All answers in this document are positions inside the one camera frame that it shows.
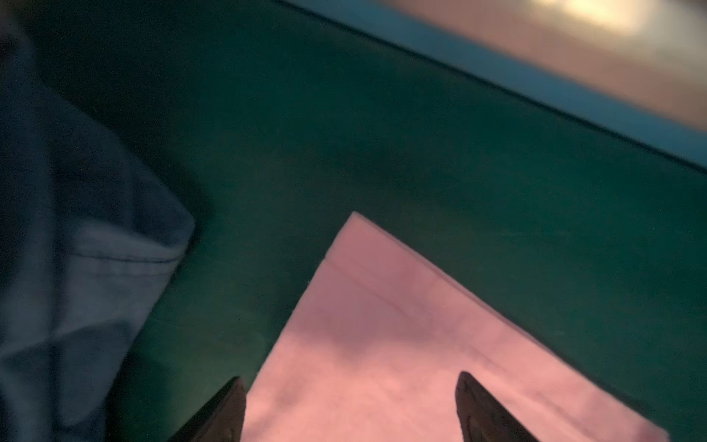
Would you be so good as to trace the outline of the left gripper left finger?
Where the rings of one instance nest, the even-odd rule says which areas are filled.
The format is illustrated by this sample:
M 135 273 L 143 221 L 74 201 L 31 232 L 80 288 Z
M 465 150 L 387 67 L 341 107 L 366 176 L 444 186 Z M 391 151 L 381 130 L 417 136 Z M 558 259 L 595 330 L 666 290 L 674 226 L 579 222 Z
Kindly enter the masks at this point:
M 240 377 L 230 379 L 169 442 L 240 442 L 247 396 Z

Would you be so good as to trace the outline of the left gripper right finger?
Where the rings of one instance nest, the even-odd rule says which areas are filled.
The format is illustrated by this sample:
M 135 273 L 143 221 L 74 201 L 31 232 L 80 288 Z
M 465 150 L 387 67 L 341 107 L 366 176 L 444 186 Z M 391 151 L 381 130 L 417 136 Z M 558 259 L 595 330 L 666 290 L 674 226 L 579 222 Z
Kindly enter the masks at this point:
M 464 442 L 538 442 L 469 372 L 458 375 L 455 399 Z

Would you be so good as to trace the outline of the pink t-shirt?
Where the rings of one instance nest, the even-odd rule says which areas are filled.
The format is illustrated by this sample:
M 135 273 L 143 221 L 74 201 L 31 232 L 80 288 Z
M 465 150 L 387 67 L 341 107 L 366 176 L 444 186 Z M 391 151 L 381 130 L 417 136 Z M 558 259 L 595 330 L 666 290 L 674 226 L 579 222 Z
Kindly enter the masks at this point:
M 467 372 L 541 441 L 666 441 L 423 256 L 348 218 L 248 394 L 246 441 L 459 441 Z

